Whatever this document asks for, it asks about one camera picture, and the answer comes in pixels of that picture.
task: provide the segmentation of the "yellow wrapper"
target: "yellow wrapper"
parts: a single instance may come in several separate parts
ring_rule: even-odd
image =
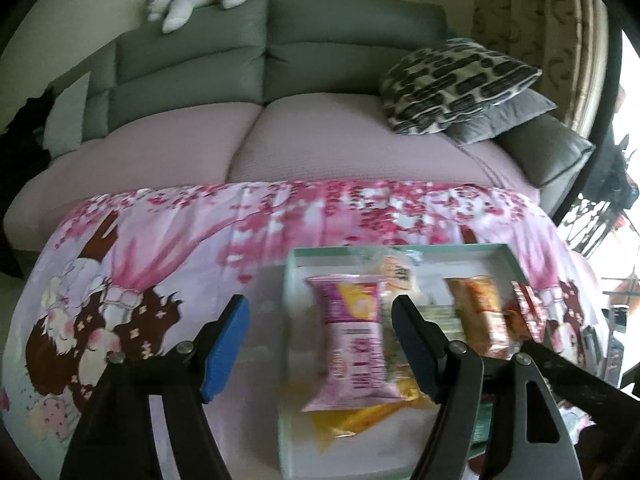
[[[402,408],[427,409],[436,406],[427,397],[420,395],[420,390],[415,380],[399,381],[398,387],[402,392],[402,396],[411,400],[380,404],[362,410],[309,412],[309,416],[316,427],[318,451],[320,453],[325,452],[336,438],[354,436],[367,431]]]

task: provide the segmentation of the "orange snack package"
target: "orange snack package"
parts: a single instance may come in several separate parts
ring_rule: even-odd
[[[546,310],[529,285],[511,282],[516,299],[507,306],[509,328],[516,341],[533,339],[542,343],[545,337]]]
[[[498,291],[489,276],[446,278],[466,342],[479,355],[507,357],[510,340]]]

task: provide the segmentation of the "metal bolt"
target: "metal bolt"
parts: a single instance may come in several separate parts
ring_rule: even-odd
[[[524,352],[520,352],[516,354],[516,361],[521,365],[528,366],[531,364],[531,357],[529,354],[525,354]]]
[[[452,341],[449,343],[449,350],[454,354],[462,355],[466,352],[466,345],[462,341]]]
[[[107,361],[114,365],[121,365],[124,362],[125,355],[124,352],[110,352],[107,355]]]
[[[191,341],[180,341],[176,346],[175,350],[178,354],[190,354],[193,352],[193,343]]]

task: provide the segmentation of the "pink floral blanket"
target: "pink floral blanket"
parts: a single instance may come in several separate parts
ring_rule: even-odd
[[[296,247],[503,242],[558,325],[602,322],[550,219],[502,189],[418,182],[278,182],[96,196],[58,227],[15,309],[0,407],[43,480],[58,478],[109,351],[163,353],[244,294],[251,326],[226,390],[206,406],[232,467],[276,475],[283,264]],[[164,477],[178,478],[152,401]]]

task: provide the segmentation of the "packaged snack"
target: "packaged snack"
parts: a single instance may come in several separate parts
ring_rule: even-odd
[[[416,306],[416,308],[425,321],[437,324],[449,341],[466,341],[465,330],[453,305],[430,303]]]
[[[413,378],[398,336],[391,323],[391,306],[400,294],[407,294],[412,300],[420,297],[415,266],[407,254],[393,248],[384,248],[382,252],[372,257],[372,264],[368,267],[373,274],[384,277],[385,286],[382,293],[382,330],[385,349],[386,380],[397,382]]]
[[[478,354],[504,358],[510,340],[498,300],[498,291],[489,276],[447,278],[466,342]]]
[[[402,395],[385,377],[381,322],[382,276],[331,274],[305,280],[318,298],[327,374],[302,411],[359,410],[398,402]]]
[[[398,384],[403,397],[412,400],[379,404],[362,410],[343,410],[341,412],[309,413],[318,438],[318,451],[324,452],[336,438],[354,436],[372,428],[402,408],[437,409],[428,397],[420,396],[415,381],[400,381]]]
[[[529,285],[511,282],[516,299],[507,306],[507,320],[516,341],[533,339],[542,343],[545,337],[546,309]]]

